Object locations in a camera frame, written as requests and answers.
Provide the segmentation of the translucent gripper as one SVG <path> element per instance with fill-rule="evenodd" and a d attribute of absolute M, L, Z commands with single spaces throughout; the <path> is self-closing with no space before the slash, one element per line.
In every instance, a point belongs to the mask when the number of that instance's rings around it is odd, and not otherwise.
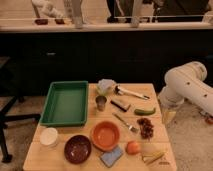
<path fill-rule="evenodd" d="M 169 124 L 176 115 L 176 105 L 167 104 L 162 106 L 162 123 Z"/>

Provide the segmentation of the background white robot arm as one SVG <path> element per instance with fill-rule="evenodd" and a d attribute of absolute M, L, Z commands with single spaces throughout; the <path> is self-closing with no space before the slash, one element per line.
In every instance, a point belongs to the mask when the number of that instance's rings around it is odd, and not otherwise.
<path fill-rule="evenodd" d="M 37 18 L 40 17 L 39 12 L 51 18 L 64 17 L 63 13 L 57 10 L 50 0 L 31 0 L 31 4 Z"/>

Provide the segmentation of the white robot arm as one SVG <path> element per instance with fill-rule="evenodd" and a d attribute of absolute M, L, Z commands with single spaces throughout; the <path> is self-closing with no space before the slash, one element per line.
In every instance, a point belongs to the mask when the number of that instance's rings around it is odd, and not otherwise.
<path fill-rule="evenodd" d="M 168 70 L 165 86 L 158 95 L 162 107 L 162 123 L 168 124 L 186 99 L 201 108 L 205 122 L 213 124 L 213 87 L 204 83 L 207 69 L 197 61 Z"/>

